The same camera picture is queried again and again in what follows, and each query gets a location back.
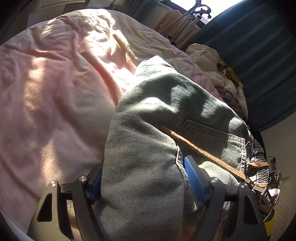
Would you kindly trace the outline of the blue denim jeans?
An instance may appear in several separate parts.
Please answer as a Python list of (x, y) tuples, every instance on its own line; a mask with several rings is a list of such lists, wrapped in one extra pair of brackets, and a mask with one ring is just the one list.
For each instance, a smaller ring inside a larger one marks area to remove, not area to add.
[(140, 63), (134, 76), (107, 137), (98, 224), (106, 240), (176, 240), (198, 225), (204, 209), (194, 199), (185, 156), (225, 184), (239, 182), (161, 127), (242, 173), (263, 162), (264, 151), (227, 104), (161, 57)]

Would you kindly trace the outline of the mustard yellow garment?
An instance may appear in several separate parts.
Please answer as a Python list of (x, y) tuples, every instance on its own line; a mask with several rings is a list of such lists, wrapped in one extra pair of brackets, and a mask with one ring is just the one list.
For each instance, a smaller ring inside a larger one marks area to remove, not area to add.
[(218, 62), (217, 69), (223, 77), (231, 80), (236, 87), (239, 86), (240, 78), (236, 75), (236, 73), (234, 72), (234, 70), (232, 68), (230, 68), (226, 65), (225, 62), (223, 62), (223, 61)]

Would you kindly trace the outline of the pink white duvet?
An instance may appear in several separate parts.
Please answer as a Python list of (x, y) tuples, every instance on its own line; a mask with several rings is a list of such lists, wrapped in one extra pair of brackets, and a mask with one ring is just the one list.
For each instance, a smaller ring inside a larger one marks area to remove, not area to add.
[(186, 53), (117, 11), (73, 11), (1, 45), (1, 212), (21, 231), (51, 180), (102, 160), (117, 103), (156, 55), (218, 96)]

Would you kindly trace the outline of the cream puffer jacket pile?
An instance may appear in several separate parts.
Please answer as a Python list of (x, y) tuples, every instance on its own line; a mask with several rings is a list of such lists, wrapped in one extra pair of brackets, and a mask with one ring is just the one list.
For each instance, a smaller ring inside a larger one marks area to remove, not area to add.
[(241, 118), (248, 119), (243, 84), (234, 70), (227, 66), (218, 52), (208, 46), (191, 44), (186, 53), (211, 80), (220, 97)]

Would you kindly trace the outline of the teal curtain right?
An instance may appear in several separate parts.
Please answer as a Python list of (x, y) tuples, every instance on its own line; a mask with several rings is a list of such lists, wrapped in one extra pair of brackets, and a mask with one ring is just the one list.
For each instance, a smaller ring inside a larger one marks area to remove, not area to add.
[(241, 1), (189, 40), (216, 50), (234, 70), (259, 131), (295, 112), (294, 7), (295, 1)]

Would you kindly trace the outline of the beige cardboard box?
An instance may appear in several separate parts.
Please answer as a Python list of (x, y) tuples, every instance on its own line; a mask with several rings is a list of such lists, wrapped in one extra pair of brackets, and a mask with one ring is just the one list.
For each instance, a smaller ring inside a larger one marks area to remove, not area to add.
[(180, 11), (168, 10), (154, 27), (156, 32), (167, 38), (178, 49), (182, 49), (191, 37), (201, 30), (197, 24), (202, 23), (201, 18), (195, 15), (183, 16), (174, 22), (181, 16)]

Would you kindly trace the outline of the tripod stand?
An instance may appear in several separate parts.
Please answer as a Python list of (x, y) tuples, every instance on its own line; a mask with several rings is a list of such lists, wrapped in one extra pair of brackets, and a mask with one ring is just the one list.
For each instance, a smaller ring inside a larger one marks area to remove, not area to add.
[(155, 31), (167, 38), (171, 44), (181, 48), (193, 37), (200, 28), (196, 25), (203, 15), (211, 18), (211, 8), (201, 1), (196, 1), (193, 7), (181, 14), (180, 11), (169, 10), (159, 21)]

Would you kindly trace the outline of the wall power socket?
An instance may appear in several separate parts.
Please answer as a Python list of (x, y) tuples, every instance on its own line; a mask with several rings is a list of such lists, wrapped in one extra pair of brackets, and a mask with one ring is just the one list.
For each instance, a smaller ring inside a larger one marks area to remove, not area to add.
[(269, 172), (273, 172), (277, 169), (276, 157), (275, 156), (268, 156), (267, 157), (268, 169)]

